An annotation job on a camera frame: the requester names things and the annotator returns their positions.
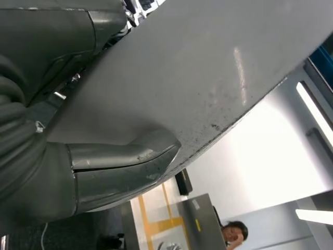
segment woman's hair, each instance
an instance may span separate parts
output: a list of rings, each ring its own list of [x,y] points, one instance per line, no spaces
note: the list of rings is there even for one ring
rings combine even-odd
[[[224,226],[223,228],[228,228],[228,227],[240,228],[242,231],[243,236],[244,237],[244,241],[246,241],[249,236],[249,230],[244,223],[241,221],[229,221],[228,225]]]

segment woman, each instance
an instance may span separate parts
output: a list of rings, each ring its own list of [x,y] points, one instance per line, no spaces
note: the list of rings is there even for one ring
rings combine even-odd
[[[234,250],[249,236],[247,227],[241,221],[231,221],[226,226],[221,226],[221,231],[228,246],[227,250]]]

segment blue panel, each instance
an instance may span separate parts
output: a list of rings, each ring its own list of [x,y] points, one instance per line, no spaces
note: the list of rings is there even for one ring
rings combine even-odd
[[[313,52],[310,58],[333,89],[333,59],[323,46]]]

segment woman's hand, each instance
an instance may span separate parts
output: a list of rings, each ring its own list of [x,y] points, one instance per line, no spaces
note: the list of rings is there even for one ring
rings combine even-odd
[[[244,240],[244,236],[242,233],[238,234],[238,237],[237,240],[231,242],[230,246],[227,248],[227,250],[234,250],[238,246],[242,245],[242,243]]]
[[[244,236],[242,233],[238,235],[238,238],[234,241],[235,244],[241,245],[244,240]]]

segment scratched surface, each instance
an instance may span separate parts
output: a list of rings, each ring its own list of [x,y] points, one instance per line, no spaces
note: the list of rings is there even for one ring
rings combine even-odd
[[[333,30],[331,0],[168,0],[101,58],[51,141],[128,143],[167,128],[185,167]]]

